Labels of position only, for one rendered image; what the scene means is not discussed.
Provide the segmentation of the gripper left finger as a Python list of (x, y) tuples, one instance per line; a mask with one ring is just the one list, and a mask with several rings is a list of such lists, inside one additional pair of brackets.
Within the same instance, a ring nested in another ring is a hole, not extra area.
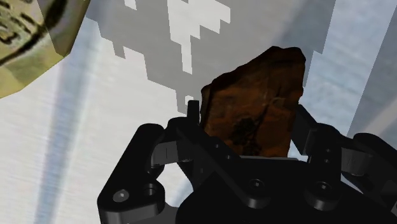
[[(177, 163), (193, 187), (179, 207), (158, 177)], [(97, 198), (101, 224), (254, 224), (270, 189), (253, 164), (199, 127), (199, 102), (185, 117), (141, 125)]]

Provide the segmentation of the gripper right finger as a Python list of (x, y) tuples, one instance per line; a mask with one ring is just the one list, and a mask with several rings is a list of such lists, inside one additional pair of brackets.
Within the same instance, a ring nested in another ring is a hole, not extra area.
[(397, 216), (397, 150), (380, 137), (357, 133), (342, 135), (335, 127), (318, 123), (298, 105), (291, 139), (301, 155), (308, 157), (311, 179), (305, 199), (313, 208), (332, 211), (352, 199), (342, 185), (344, 177), (362, 195), (353, 207), (370, 199)]

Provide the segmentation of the brown rough slab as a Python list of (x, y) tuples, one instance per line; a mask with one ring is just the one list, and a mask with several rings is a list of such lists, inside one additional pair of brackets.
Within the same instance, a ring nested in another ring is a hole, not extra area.
[(286, 157), (306, 58), (298, 47), (272, 46), (201, 90), (200, 125), (238, 155)]

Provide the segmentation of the olive yellow patterned block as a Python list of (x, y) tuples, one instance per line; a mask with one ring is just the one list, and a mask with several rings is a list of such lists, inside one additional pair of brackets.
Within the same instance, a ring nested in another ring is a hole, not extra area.
[(0, 99), (72, 50), (90, 0), (0, 0)]

